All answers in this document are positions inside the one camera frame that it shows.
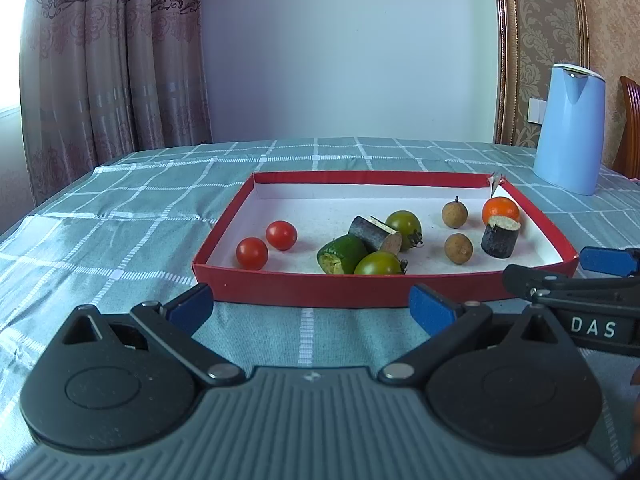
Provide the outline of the person right hand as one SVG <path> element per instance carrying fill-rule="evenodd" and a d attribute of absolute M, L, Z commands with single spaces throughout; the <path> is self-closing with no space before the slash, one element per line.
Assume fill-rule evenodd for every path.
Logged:
<path fill-rule="evenodd" d="M 640 386 L 640 366 L 634 370 L 630 384 L 634 387 Z M 634 402 L 634 410 L 632 411 L 632 438 L 630 449 L 632 456 L 638 457 L 640 455 L 640 396 L 637 396 L 637 400 Z"/>

